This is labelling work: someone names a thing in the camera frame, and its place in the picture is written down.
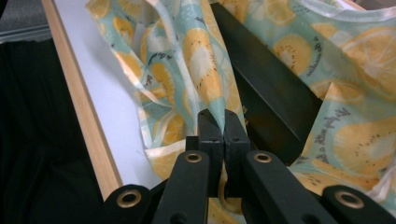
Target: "wooden edge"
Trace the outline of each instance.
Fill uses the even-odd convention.
[[[358,4],[352,2],[351,0],[343,0],[346,4],[350,5],[351,7],[355,8],[358,11],[365,11],[366,9],[359,6]]]
[[[91,97],[54,0],[42,0],[42,4],[62,69],[64,70],[66,83],[73,100],[93,170],[95,171],[102,197],[105,200],[111,192],[122,186],[120,174],[113,160],[99,118],[97,118]]]

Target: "black clamp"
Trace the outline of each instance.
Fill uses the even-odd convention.
[[[108,223],[206,223],[208,198],[217,197],[223,162],[225,197],[241,197],[247,223],[396,223],[363,193],[345,186],[326,188],[317,200],[284,163],[268,151],[251,149],[234,112],[225,130],[208,110],[198,115],[198,136],[186,139],[167,181],[152,190],[128,185],[106,200]]]

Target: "kiwi print fabric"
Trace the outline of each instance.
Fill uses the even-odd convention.
[[[346,10],[329,0],[222,0],[319,98],[290,170],[317,194],[362,190],[396,216],[396,7]]]
[[[140,55],[132,50],[141,0],[91,0],[86,5],[136,99],[147,148],[196,132],[197,114],[209,108],[221,129],[224,109],[243,120],[239,93],[226,48],[207,0],[149,0],[159,19],[146,28]]]

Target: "metal grommet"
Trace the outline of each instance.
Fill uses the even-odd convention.
[[[185,158],[186,158],[186,161],[189,161],[189,162],[198,162],[198,161],[202,160],[202,156],[197,153],[187,154]]]
[[[130,208],[140,203],[140,200],[142,200],[142,195],[137,189],[127,189],[119,195],[117,204],[121,208]]]
[[[347,192],[344,190],[340,190],[340,191],[335,192],[334,195],[335,195],[335,199],[345,206],[355,208],[355,209],[360,209],[360,208],[364,207],[363,200],[353,193],[350,193],[350,192]],[[354,202],[352,202],[351,200],[347,200],[345,198],[345,196],[349,197]]]
[[[257,153],[254,155],[254,160],[263,162],[263,163],[267,163],[267,162],[272,161],[272,158],[270,156],[268,156],[267,154],[260,152],[260,153]]]

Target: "fabric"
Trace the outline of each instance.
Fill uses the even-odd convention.
[[[102,204],[52,40],[0,45],[2,223],[100,223]]]
[[[396,7],[352,11],[335,0],[219,2],[323,100],[290,170],[317,194],[347,185],[396,216]]]
[[[224,109],[243,123],[242,106],[226,48],[207,0],[148,1],[160,18],[132,49],[143,1],[91,0],[87,4],[102,36],[137,89],[147,148],[196,133],[198,112],[209,108],[224,128]]]

